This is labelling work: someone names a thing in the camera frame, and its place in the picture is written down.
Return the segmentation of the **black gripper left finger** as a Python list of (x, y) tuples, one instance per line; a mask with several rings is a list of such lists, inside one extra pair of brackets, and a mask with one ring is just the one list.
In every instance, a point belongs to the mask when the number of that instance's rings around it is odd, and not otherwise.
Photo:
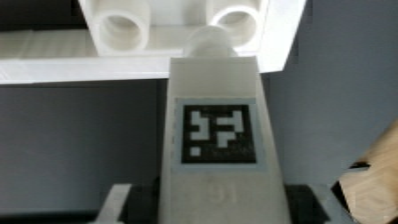
[(112, 185), (94, 224), (156, 224), (156, 192), (149, 185)]

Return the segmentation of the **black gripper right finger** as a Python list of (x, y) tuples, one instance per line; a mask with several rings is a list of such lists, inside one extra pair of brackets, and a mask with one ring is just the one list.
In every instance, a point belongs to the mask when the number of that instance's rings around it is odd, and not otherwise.
[(355, 224), (338, 183), (286, 184), (293, 224)]

